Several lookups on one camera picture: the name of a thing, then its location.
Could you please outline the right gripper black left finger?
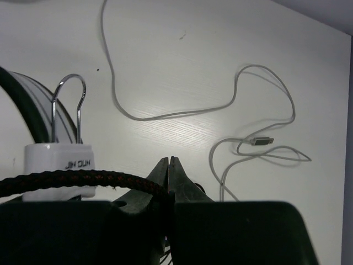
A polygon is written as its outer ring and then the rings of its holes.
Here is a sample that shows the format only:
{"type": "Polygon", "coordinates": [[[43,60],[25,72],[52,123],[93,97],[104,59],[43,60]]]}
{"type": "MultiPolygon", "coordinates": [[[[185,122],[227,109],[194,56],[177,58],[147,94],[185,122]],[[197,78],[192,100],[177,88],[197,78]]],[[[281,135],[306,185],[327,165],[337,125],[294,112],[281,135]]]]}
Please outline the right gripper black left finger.
{"type": "Polygon", "coordinates": [[[113,201],[111,235],[117,264],[159,264],[165,249],[163,212],[169,196],[168,159],[161,159],[146,178],[118,173],[114,185],[130,191],[113,201]]]}

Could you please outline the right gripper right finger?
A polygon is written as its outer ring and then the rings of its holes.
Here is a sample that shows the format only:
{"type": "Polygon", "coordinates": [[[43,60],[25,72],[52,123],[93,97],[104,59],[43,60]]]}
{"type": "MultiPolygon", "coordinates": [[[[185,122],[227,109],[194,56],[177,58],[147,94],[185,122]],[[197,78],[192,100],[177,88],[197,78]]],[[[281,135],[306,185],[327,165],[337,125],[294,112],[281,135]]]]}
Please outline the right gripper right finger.
{"type": "Polygon", "coordinates": [[[201,264],[207,249],[207,207],[210,199],[186,174],[180,159],[171,157],[168,168],[170,209],[168,240],[173,264],[201,264]]]}

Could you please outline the black and white headphones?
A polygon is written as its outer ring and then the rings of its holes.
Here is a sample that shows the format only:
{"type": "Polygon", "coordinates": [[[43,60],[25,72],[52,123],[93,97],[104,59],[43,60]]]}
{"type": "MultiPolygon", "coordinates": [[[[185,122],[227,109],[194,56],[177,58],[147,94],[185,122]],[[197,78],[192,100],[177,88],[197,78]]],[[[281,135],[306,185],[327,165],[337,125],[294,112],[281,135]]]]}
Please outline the black and white headphones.
{"type": "Polygon", "coordinates": [[[22,73],[1,68],[1,88],[23,117],[33,144],[24,148],[24,173],[94,169],[91,145],[82,142],[75,125],[56,93],[22,73]]]}

